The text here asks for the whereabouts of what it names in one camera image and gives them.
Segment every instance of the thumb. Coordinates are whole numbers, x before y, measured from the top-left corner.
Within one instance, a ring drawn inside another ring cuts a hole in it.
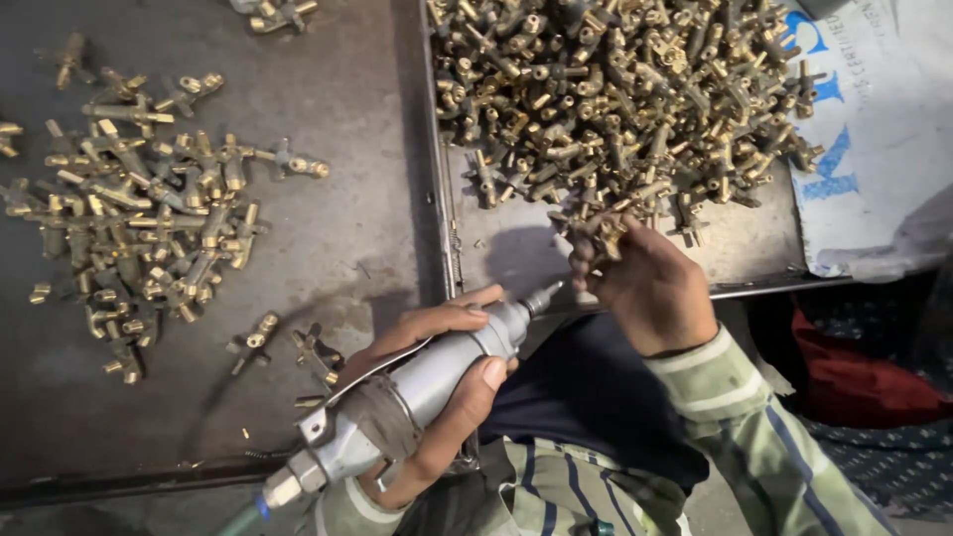
[[[506,361],[486,358],[470,367],[440,415],[424,430],[414,458],[443,471],[460,445],[480,426],[493,407],[493,398],[506,379]]]

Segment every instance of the green hose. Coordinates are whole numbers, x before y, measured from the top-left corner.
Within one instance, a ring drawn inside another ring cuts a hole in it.
[[[240,536],[259,517],[261,517],[261,511],[256,503],[245,505],[238,510],[238,513],[229,520],[227,525],[215,532],[215,536]]]

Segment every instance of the hand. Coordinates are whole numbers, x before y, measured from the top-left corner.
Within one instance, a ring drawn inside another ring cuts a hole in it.
[[[642,356],[660,358],[701,346],[718,334],[705,274],[668,238],[623,216],[622,260],[597,266],[591,237],[581,233],[569,258],[573,286],[588,291],[616,317]],[[598,228],[598,222],[588,225]],[[591,274],[598,269],[601,276]]]
[[[373,367],[378,358],[420,340],[447,331],[481,329],[490,317],[468,306],[488,305],[502,296],[502,287],[493,285],[468,292],[437,307],[404,313],[397,325],[348,360],[338,384],[346,385]],[[515,365],[517,360],[511,360],[511,363]],[[374,477],[383,468],[383,462],[357,478],[367,496],[384,508],[398,509],[436,482],[454,460],[460,445],[490,414],[493,398],[506,374],[506,361],[496,357],[484,358],[470,367],[447,406],[424,430],[416,453],[404,460],[400,473],[387,491],[382,493],[374,484]]]

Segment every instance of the striped sleeve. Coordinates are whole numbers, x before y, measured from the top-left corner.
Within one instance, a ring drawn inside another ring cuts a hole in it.
[[[781,407],[724,326],[700,348],[645,364],[693,445],[731,485],[753,533],[897,534]]]
[[[390,536],[409,507],[381,508],[368,498],[357,479],[348,478],[329,485],[318,496],[314,524],[317,536]]]

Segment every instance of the blue lettering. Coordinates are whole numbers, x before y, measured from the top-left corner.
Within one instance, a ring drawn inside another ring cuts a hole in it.
[[[817,175],[822,177],[822,180],[801,187],[801,195],[805,201],[827,199],[848,192],[860,191],[857,187],[856,173],[834,176],[834,170],[841,165],[841,160],[843,160],[843,156],[848,149],[850,149],[850,134],[847,132],[847,125],[844,125],[843,130],[834,140],[834,144],[818,162]]]
[[[787,14],[786,17],[784,17],[784,22],[787,24],[788,29],[784,33],[784,35],[781,36],[782,40],[787,38],[788,35],[797,36],[798,26],[802,24],[806,24],[810,26],[811,29],[814,30],[814,34],[818,36],[818,44],[814,45],[814,48],[811,49],[810,51],[807,51],[807,53],[813,54],[816,52],[823,52],[823,51],[830,50],[827,48],[827,45],[824,45],[824,38],[821,37],[821,31],[818,30],[818,25],[814,24],[814,21],[811,20],[811,17],[807,16],[804,12],[791,11]],[[792,41],[790,44],[788,44],[787,49],[791,50],[792,48],[794,48],[794,46],[795,46],[795,42]]]
[[[837,82],[837,71],[834,71],[830,80],[821,82],[820,84],[814,84],[814,90],[818,92],[818,96],[814,97],[814,102],[821,102],[828,98],[836,98],[840,100],[840,102],[843,102],[841,88]]]

